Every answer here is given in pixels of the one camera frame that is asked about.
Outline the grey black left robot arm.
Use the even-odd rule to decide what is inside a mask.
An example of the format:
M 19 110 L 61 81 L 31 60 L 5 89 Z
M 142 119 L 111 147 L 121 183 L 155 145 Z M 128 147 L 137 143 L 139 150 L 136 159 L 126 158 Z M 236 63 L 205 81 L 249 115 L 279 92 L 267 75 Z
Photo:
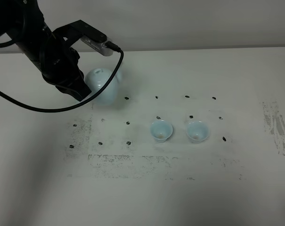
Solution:
M 0 0 L 0 36 L 11 40 L 0 48 L 16 44 L 41 72 L 43 79 L 78 101 L 91 90 L 78 67 L 79 54 L 64 38 L 52 32 L 35 0 Z

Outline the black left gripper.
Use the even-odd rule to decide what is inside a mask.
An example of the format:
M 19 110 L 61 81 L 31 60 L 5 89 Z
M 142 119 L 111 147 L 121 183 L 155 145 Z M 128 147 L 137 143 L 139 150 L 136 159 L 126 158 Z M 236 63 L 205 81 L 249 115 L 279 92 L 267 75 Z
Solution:
M 82 101 L 91 94 L 91 90 L 85 84 L 83 72 L 78 67 L 79 59 L 75 49 L 60 42 L 49 42 L 40 49 L 44 80 L 60 92 Z

